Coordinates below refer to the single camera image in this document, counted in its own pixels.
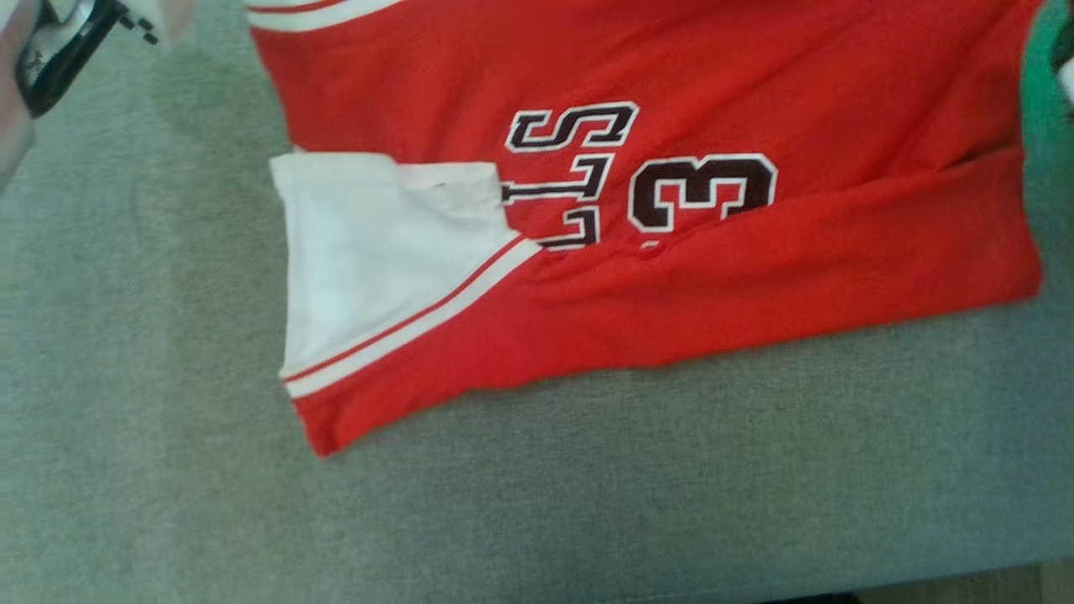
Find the white fabric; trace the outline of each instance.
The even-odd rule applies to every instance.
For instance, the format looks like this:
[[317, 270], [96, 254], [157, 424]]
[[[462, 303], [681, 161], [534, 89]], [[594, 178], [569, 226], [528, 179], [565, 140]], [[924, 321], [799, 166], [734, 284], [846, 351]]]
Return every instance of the white fabric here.
[[[402, 0], [344, 0], [336, 4], [329, 4], [323, 8], [311, 8], [309, 10], [293, 13], [259, 13], [247, 12], [250, 25], [261, 29], [274, 31], [310, 31], [323, 29], [333, 25], [339, 25], [357, 19], [369, 13], [386, 9]], [[303, 0], [282, 1], [277, 4], [274, 1], [256, 0], [251, 8], [277, 6], [307, 4]]]
[[1066, 64], [1059, 70], [1059, 84], [1066, 92], [1066, 98], [1074, 103], [1074, 59], [1066, 61]]
[[[491, 163], [398, 166], [374, 154], [288, 154], [272, 161], [289, 248], [284, 377], [412, 319], [349, 364], [292, 384], [308, 393], [456, 315], [537, 253], [507, 226]], [[456, 291], [466, 284], [466, 288]], [[329, 382], [316, 378], [334, 376]]]

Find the jersey number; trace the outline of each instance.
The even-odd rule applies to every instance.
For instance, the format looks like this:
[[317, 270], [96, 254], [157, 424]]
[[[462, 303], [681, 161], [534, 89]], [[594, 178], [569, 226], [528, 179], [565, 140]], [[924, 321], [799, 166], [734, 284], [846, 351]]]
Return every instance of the jersey number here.
[[[578, 136], [584, 123], [604, 125], [590, 130], [582, 148], [621, 147], [630, 134], [639, 107], [633, 102], [603, 103], [571, 107], [563, 112], [548, 135], [535, 135], [547, 127], [551, 111], [521, 111], [514, 116], [505, 145], [513, 154], [549, 153], [563, 149]], [[582, 153], [575, 156], [571, 181], [520, 184], [503, 183], [503, 200], [518, 201], [574, 199], [581, 205], [563, 214], [570, 229], [565, 235], [538, 240], [550, 249], [578, 249], [600, 242], [600, 208], [595, 204], [604, 192], [614, 153]], [[720, 212], [721, 219], [770, 205], [775, 198], [778, 170], [761, 154], [709, 155], [702, 158], [652, 159], [634, 173], [629, 190], [629, 220], [642, 233], [674, 231], [679, 210]], [[665, 200], [666, 187], [678, 191], [677, 201]], [[732, 187], [737, 197], [721, 201], [721, 187]]]

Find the gray upholstery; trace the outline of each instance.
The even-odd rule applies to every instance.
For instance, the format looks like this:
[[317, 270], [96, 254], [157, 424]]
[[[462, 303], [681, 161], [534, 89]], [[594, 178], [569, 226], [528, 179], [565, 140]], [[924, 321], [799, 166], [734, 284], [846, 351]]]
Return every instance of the gray upholstery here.
[[0, 600], [756, 602], [1074, 553], [1074, 128], [1035, 301], [519, 391], [322, 461], [276, 380], [287, 150], [238, 2], [117, 31], [2, 200]]

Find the red jersey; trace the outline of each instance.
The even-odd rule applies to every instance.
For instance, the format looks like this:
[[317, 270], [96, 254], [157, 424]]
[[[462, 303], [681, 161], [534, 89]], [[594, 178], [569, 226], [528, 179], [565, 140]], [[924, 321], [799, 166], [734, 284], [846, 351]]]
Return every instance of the red jersey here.
[[315, 450], [474, 388], [1010, 302], [1036, 0], [248, 0]]

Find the white stripe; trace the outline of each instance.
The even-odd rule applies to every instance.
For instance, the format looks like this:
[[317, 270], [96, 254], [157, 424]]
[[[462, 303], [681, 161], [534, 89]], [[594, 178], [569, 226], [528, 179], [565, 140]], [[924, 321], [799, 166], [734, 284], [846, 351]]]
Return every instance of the white stripe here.
[[287, 391], [292, 398], [313, 394], [398, 350], [468, 308], [540, 249], [541, 246], [533, 241], [520, 241], [439, 308], [347, 358], [316, 373], [287, 383]]
[[1066, 61], [1066, 64], [1059, 70], [1059, 84], [1066, 92], [1066, 98], [1074, 103], [1074, 59]]
[[250, 25], [273, 31], [311, 31], [339, 25], [387, 9], [403, 0], [347, 0], [323, 9], [302, 13], [255, 13], [247, 12]]
[[323, 0], [246, 0], [246, 5], [250, 9], [292, 9], [316, 4]]

